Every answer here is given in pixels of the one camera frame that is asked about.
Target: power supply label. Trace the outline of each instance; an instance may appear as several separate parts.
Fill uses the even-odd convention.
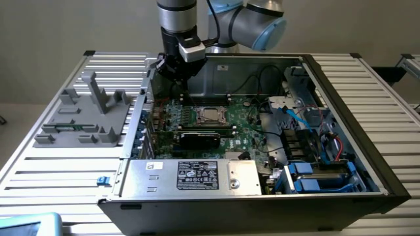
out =
[[[177,163],[176,188],[179,190],[217,190],[217,162],[180,161]]]

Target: green circuit board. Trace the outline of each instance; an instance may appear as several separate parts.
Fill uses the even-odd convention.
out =
[[[189,150],[184,152],[183,156],[176,155],[176,150],[180,149],[176,142],[176,136],[180,132],[177,125],[181,123],[187,126],[195,125],[197,118],[195,109],[197,107],[181,106],[175,100],[160,104],[160,114],[155,114],[159,117],[159,122],[155,122],[155,128],[159,131],[153,133],[156,159],[223,159],[227,157],[227,154],[232,156],[248,151],[251,159],[256,161],[257,165],[263,165],[268,156],[261,151],[267,151],[267,147],[260,146],[261,151],[259,151],[256,144],[264,139],[264,135],[253,131],[248,123],[247,116],[251,112],[251,115],[255,117],[256,108],[253,105],[244,106],[244,102],[251,102],[251,98],[235,97],[229,106],[224,107],[227,124],[237,127],[235,136],[232,138],[221,138],[217,149]],[[260,125],[253,125],[253,128],[261,130]]]

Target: gray floor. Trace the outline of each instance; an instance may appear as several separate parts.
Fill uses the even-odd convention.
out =
[[[7,120],[7,124],[0,125],[0,168],[13,154],[45,106],[36,104],[0,104],[0,116]]]

